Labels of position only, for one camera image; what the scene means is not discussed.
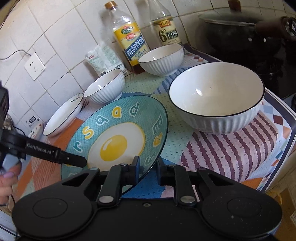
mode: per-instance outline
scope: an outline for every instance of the bottle label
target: bottle label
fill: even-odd
[[[114,31],[114,34],[131,66],[137,65],[138,59],[150,51],[136,23],[126,23]]]
[[[182,44],[173,18],[162,19],[153,22],[154,29],[157,32],[162,45]]]

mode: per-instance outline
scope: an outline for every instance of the large white bowl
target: large white bowl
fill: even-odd
[[[81,111],[83,94],[77,94],[67,100],[50,118],[43,130],[45,136],[56,136],[66,129]]]
[[[84,97],[94,104],[108,104],[122,95],[124,75],[121,69],[114,69],[93,82],[84,92]]]
[[[265,88],[252,70],[214,62],[194,66],[172,82],[169,97],[193,128],[227,134],[249,124],[257,115]]]
[[[170,44],[147,52],[138,61],[148,73],[164,77],[175,73],[183,58],[183,47],[180,44]]]

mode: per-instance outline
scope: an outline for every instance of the white bowl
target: white bowl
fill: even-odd
[[[264,93],[264,84],[255,72],[225,62],[187,69],[169,88],[170,100],[184,121],[211,134],[231,133],[249,124]]]
[[[148,73],[164,77],[175,73],[183,58],[183,47],[180,44],[170,44],[147,52],[139,58],[139,64]]]
[[[83,105],[83,94],[67,100],[50,118],[43,130],[44,136],[56,136],[66,129],[76,118]]]
[[[122,95],[124,75],[121,69],[114,69],[93,82],[84,92],[84,97],[94,104],[108,104]]]

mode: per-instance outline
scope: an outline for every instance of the electrical socket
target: electrical socket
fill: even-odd
[[[34,53],[29,60],[25,63],[25,69],[33,80],[45,70],[45,66],[39,59],[36,53]]]

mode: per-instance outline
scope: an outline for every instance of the hand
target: hand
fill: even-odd
[[[18,182],[17,176],[22,169],[22,163],[19,162],[9,169],[7,173],[0,176],[0,205],[8,203],[8,196],[12,194],[12,185]]]

